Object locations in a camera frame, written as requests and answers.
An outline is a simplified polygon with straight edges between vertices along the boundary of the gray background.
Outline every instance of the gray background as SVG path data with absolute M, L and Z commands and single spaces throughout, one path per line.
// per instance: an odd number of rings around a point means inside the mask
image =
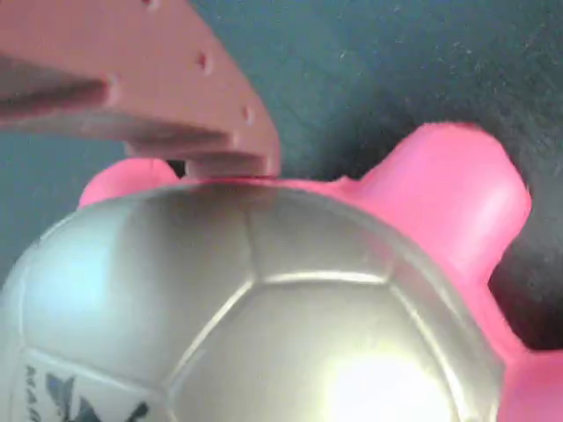
M 563 3 L 208 0 L 201 15 L 263 97 L 289 177 L 361 176 L 428 120 L 505 145 L 534 210 L 491 287 L 534 347 L 563 347 Z M 121 145 L 0 135 L 0 275 Z

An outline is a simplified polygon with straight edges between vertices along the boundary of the pink rubber figure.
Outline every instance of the pink rubber figure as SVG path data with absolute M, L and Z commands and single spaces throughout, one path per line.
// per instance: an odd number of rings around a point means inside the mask
M 563 354 L 487 287 L 531 199 L 478 127 L 424 125 L 359 181 L 275 178 L 266 109 L 180 0 L 0 3 L 0 87 L 0 127 L 136 155 L 7 280 L 1 420 L 563 419 Z

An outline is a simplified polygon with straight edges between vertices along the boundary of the soccer ball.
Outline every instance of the soccer ball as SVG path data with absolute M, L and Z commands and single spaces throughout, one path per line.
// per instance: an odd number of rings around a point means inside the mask
M 275 187 L 83 208 L 0 296 L 0 420 L 494 420 L 502 365 L 371 216 Z

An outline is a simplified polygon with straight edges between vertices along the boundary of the pink plastic toy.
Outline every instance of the pink plastic toy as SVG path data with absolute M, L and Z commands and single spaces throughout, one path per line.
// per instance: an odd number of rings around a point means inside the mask
M 70 13 L 87 18 L 61 18 Z M 424 125 L 359 181 L 263 178 L 279 170 L 272 122 L 180 0 L 0 1 L 0 127 L 127 142 L 140 156 L 97 175 L 80 199 L 85 209 L 159 188 L 228 184 L 307 192 L 385 222 L 439 266 L 501 363 L 494 414 L 465 418 L 458 406 L 455 420 L 563 420 L 563 354 L 528 350 L 487 287 L 531 199 L 481 129 Z M 176 177 L 170 158 L 187 161 L 187 177 Z M 450 388 L 453 402 L 463 396 Z

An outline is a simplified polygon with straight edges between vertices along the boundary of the hole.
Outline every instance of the hole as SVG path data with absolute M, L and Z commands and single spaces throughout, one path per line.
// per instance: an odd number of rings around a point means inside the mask
M 197 65 L 200 67 L 203 75 L 209 75 L 213 68 L 213 62 L 211 61 L 211 57 L 206 55 L 203 52 L 200 52 L 197 56 L 196 60 Z
M 254 111 L 248 105 L 245 105 L 243 107 L 243 117 L 245 118 L 245 123 L 248 126 L 251 126 L 252 123 L 254 122 Z
M 159 0 L 141 0 L 141 3 L 147 8 L 147 11 L 155 11 L 160 6 Z

